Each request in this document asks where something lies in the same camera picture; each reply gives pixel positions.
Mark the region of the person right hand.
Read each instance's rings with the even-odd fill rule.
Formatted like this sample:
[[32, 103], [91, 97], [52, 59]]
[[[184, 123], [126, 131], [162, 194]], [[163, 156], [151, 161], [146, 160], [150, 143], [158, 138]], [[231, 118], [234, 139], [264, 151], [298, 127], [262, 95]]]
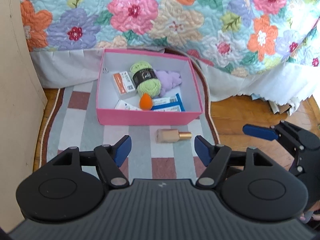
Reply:
[[304, 224], [308, 223], [311, 219], [319, 221], [320, 201], [315, 204], [305, 213], [301, 214], [300, 221]]

